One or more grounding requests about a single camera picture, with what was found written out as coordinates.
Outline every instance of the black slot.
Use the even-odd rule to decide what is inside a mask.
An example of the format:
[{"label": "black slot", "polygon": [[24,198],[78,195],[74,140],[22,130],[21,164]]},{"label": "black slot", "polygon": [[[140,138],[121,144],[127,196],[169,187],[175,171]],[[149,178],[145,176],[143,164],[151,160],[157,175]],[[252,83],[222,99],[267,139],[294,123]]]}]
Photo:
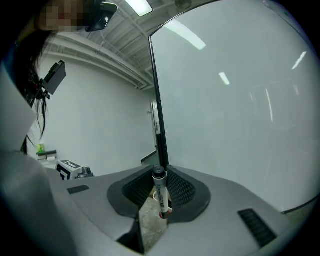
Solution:
[{"label": "black slot", "polygon": [[81,186],[75,186],[75,187],[68,188],[67,190],[68,190],[69,194],[72,195],[72,194],[86,191],[89,189],[90,188],[87,185],[81,185]]},{"label": "black slot", "polygon": [[253,209],[240,210],[238,214],[261,248],[277,238]]}]

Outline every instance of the ceiling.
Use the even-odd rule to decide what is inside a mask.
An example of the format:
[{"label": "ceiling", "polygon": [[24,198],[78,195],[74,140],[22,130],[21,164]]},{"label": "ceiling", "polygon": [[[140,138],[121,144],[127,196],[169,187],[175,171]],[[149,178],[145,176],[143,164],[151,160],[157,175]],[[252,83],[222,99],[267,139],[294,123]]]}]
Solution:
[{"label": "ceiling", "polygon": [[[125,0],[110,0],[118,11],[106,29],[58,33],[46,53],[103,68],[126,79],[138,90],[155,92],[148,37],[161,25],[186,11],[174,0],[148,0],[152,12],[138,16]],[[192,9],[209,0],[192,0]]]}]

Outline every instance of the door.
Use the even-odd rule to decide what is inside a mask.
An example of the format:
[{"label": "door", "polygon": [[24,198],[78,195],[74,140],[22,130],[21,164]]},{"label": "door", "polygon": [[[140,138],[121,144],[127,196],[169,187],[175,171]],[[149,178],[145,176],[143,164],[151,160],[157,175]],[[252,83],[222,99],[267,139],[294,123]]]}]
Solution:
[{"label": "door", "polygon": [[158,105],[155,100],[152,101],[152,111],[153,111],[153,121],[155,134],[161,134],[160,123],[159,123],[159,114],[158,114]]}]

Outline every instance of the white box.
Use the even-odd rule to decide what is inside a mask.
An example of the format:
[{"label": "white box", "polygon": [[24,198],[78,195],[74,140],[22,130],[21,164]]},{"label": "white box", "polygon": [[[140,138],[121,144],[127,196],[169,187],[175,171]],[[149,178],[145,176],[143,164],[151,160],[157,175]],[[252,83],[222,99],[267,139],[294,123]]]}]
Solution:
[{"label": "white box", "polygon": [[74,180],[78,174],[82,173],[81,165],[78,165],[69,160],[57,160],[55,164],[55,169],[60,173],[63,181]]}]

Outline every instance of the marker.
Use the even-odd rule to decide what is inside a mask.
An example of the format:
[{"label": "marker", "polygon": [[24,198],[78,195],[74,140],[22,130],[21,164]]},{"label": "marker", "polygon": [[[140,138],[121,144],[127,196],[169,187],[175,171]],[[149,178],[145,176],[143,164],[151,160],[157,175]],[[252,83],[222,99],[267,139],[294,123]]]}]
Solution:
[{"label": "marker", "polygon": [[153,168],[153,182],[156,196],[160,206],[160,215],[162,219],[168,218],[168,190],[167,190],[167,172],[162,166]]}]

